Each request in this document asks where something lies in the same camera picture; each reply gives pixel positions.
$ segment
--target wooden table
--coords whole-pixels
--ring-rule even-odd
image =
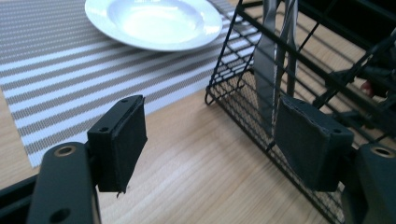
[[[204,91],[146,117],[126,194],[100,193],[104,223],[326,223]],[[0,92],[0,189],[37,174]]]

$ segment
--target striped placemat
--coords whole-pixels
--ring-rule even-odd
[[[226,0],[212,0],[233,12]],[[229,20],[204,48],[164,53],[123,45],[86,18],[83,0],[0,2],[0,85],[33,167],[86,132],[119,99],[142,94],[149,114],[203,89]]]

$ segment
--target plate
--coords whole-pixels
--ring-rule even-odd
[[[219,36],[220,14],[206,0],[87,0],[85,12],[104,34],[141,49],[196,49]]]

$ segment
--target black wire rack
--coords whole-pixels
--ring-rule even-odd
[[[382,35],[370,36],[370,32],[364,33],[365,29],[348,29],[342,18],[332,17],[340,15],[332,14],[332,10],[337,9],[336,0],[316,2],[325,6],[303,0],[299,3],[296,49],[279,37],[281,24],[272,33],[262,26],[262,16],[252,16],[257,15],[257,10],[262,11],[262,1],[243,3],[240,0],[206,88],[205,101],[208,105],[220,105],[323,216],[331,223],[343,223],[341,192],[344,186],[340,183],[335,192],[318,192],[304,186],[274,142],[274,117],[263,116],[259,104],[265,102],[271,111],[276,111],[276,107],[270,98],[258,94],[256,82],[261,78],[276,94],[292,95],[332,116],[354,133],[354,148],[367,143],[396,148],[396,64],[392,60],[389,63],[389,51],[395,48],[396,35],[391,31],[396,27],[393,26],[396,17],[382,7],[371,6],[370,2],[363,4],[363,8],[382,15],[382,20],[388,22],[388,26],[381,29]],[[277,21],[285,20],[282,6],[278,7]],[[260,50],[257,44],[263,35],[276,43],[277,51],[283,49],[287,58],[297,60],[297,71],[290,69],[287,63],[274,61],[276,71],[281,70],[285,75],[280,85],[253,68],[254,52]],[[375,83],[375,97],[361,90],[367,81]],[[293,92],[288,91],[291,82]]]

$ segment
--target wire grid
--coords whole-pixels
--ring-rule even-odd
[[[209,105],[213,102],[219,104],[323,216],[332,223],[343,223],[344,215],[341,208],[343,184],[339,184],[336,192],[318,192],[306,188],[290,169],[280,149],[273,141],[273,121],[264,119],[258,110],[258,97],[260,96],[257,94],[255,82],[257,77],[265,77],[257,71],[255,74],[252,69],[252,56],[254,50],[259,50],[255,47],[265,29],[260,27],[260,17],[252,18],[248,14],[251,9],[254,10],[254,7],[259,7],[259,4],[254,7],[243,7],[242,5],[239,4],[235,11],[223,52],[220,54],[214,74],[206,88],[206,103]],[[276,20],[283,21],[283,19],[284,13],[279,11]],[[279,91],[281,95],[286,94],[287,75],[291,75],[296,80],[293,97],[312,104],[329,88],[329,84],[323,76],[317,73],[315,66],[321,69],[322,74],[331,77],[336,76],[339,71],[350,71],[357,63],[367,63],[369,59],[361,59],[366,55],[365,50],[358,48],[353,43],[346,42],[343,37],[318,25],[315,21],[309,20],[301,13],[298,21],[300,19],[303,19],[304,23],[298,22],[297,24],[297,36],[299,36],[297,43],[304,47],[300,48],[298,53],[307,59],[308,63],[298,60],[297,74],[293,74],[286,64],[276,64],[278,69],[283,68],[285,71]],[[278,39],[280,24],[276,25],[276,39],[274,40],[278,47],[284,47],[284,43]],[[354,93],[353,97],[337,92],[329,102],[320,107],[320,110],[325,114],[337,116],[340,121],[348,124],[349,129],[355,134],[354,148],[373,142],[394,147],[396,145],[394,138],[388,136],[386,132],[380,129],[366,128],[356,120],[344,116],[344,112],[357,111],[367,119],[365,107],[357,103],[357,97],[368,105],[378,103],[378,99],[366,97],[360,91],[359,86],[363,81],[355,78],[353,83],[347,83],[344,87]],[[266,103],[268,109],[273,109],[272,102],[267,101]]]

